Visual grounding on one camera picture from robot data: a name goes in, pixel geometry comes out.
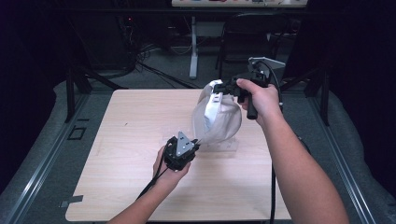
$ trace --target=chair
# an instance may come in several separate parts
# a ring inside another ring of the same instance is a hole
[[[231,16],[224,23],[216,61],[219,79],[223,63],[248,63],[250,57],[275,59],[280,38],[288,25],[288,18],[282,14],[241,13]],[[276,34],[276,38],[270,38],[272,34]]]

